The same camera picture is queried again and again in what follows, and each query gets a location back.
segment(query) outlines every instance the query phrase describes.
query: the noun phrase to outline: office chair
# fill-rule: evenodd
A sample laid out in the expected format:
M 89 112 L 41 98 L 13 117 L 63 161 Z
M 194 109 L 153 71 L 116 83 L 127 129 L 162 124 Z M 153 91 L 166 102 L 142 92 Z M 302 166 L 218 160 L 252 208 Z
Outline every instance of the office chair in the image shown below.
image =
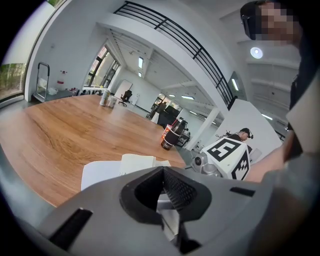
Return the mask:
M 121 99 L 122 101 L 119 101 L 118 104 L 121 103 L 121 104 L 123 104 L 124 107 L 126 107 L 127 104 L 125 104 L 125 102 L 129 102 L 129 99 L 130 99 L 131 96 L 132 96 L 132 91 L 127 90 L 127 91 L 124 93 L 123 96 L 122 96 L 122 94 L 121 94 L 120 99 Z

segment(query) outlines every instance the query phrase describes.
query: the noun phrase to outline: wooden table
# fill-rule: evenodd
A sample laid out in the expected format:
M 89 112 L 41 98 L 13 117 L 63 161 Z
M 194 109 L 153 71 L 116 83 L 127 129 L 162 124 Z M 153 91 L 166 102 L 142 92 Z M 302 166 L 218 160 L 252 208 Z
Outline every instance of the wooden table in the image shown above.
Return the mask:
M 53 100 L 0 122 L 0 143 L 12 167 L 53 206 L 80 192 L 84 165 L 93 161 L 137 154 L 185 166 L 176 148 L 161 147 L 161 126 L 118 104 L 100 106 L 100 98 Z

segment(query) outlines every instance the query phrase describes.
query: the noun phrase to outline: white marker cube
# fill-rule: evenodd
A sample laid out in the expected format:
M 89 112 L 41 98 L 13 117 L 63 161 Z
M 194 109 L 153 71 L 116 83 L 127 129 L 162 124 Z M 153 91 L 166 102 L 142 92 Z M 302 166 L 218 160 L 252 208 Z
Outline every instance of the white marker cube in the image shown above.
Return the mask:
M 248 146 L 238 140 L 223 137 L 203 148 L 202 152 L 224 178 L 243 180 L 250 169 Z

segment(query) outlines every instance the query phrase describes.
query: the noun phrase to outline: round ceiling light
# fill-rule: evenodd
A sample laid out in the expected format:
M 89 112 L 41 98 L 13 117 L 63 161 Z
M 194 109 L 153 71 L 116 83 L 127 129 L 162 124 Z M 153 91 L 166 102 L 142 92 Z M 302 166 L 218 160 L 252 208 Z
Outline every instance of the round ceiling light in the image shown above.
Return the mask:
M 258 47 L 251 48 L 250 53 L 256 59 L 261 59 L 262 56 L 264 55 L 262 50 L 259 49 Z

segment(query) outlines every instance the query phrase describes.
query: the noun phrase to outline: open notebook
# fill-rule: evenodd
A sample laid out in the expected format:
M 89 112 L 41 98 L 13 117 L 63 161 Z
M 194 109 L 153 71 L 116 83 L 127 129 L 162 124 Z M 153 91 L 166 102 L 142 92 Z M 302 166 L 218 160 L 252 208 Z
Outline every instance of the open notebook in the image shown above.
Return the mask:
M 105 180 L 143 169 L 171 166 L 169 161 L 156 161 L 154 156 L 124 154 L 121 161 L 94 161 L 86 164 L 82 172 L 81 190 Z

